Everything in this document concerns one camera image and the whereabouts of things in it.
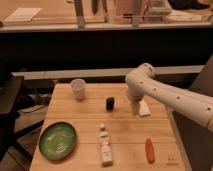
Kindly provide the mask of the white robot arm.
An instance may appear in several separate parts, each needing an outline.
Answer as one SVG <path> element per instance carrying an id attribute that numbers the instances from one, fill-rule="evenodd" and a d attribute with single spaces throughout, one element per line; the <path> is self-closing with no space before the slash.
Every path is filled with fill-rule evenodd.
<path id="1" fill-rule="evenodd" d="M 153 79 L 154 74 L 154 67 L 143 63 L 126 75 L 130 101 L 151 96 L 213 132 L 213 97 L 161 83 Z"/>

